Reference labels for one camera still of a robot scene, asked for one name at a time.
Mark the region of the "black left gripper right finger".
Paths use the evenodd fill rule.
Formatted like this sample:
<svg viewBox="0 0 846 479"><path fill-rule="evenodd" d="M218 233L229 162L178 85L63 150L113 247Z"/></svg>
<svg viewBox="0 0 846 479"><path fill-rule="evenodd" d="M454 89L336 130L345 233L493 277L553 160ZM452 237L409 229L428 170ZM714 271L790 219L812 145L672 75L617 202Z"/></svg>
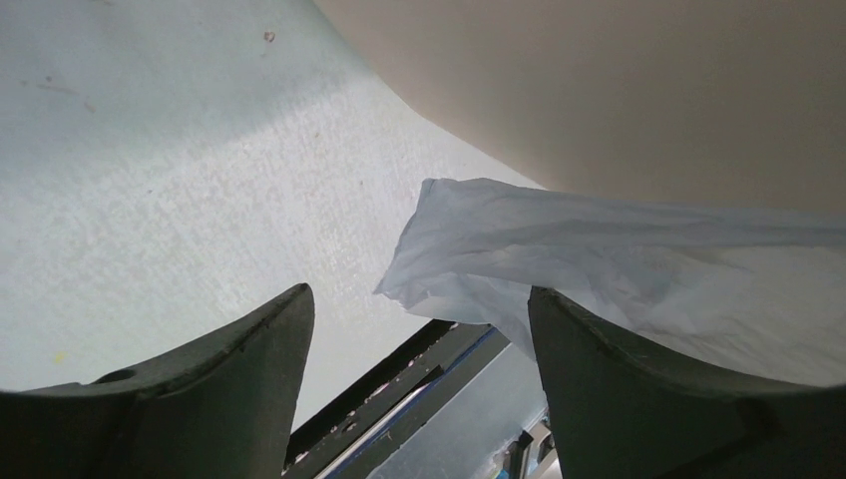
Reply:
<svg viewBox="0 0 846 479"><path fill-rule="evenodd" d="M567 478L841 478L845 389L722 368L533 287L528 315Z"/></svg>

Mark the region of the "translucent blue trash bag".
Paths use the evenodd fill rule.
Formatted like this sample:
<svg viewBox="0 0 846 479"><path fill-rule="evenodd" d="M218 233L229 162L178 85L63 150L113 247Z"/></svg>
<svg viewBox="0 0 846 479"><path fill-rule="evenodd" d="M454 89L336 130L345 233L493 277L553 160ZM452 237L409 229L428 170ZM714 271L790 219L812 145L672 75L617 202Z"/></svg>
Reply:
<svg viewBox="0 0 846 479"><path fill-rule="evenodd" d="M845 220L429 179L377 292L495 325L528 356L532 287L675 351L813 386L845 380Z"/></svg>

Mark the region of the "cream plastic trash bin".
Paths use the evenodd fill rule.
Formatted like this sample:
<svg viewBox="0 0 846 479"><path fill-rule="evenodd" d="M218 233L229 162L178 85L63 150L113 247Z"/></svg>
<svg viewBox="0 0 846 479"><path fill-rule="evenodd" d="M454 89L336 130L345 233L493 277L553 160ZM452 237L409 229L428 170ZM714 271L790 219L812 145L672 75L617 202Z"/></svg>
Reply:
<svg viewBox="0 0 846 479"><path fill-rule="evenodd" d="M841 213L841 1L321 1L424 118L554 191Z"/></svg>

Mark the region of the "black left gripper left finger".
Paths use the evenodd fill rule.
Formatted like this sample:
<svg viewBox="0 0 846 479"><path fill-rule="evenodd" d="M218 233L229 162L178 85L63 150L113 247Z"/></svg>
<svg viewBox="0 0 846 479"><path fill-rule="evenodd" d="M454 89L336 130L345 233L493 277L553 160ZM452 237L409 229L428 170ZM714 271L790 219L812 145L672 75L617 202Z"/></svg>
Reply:
<svg viewBox="0 0 846 479"><path fill-rule="evenodd" d="M5 478L277 478L314 326L298 284L90 384L1 396Z"/></svg>

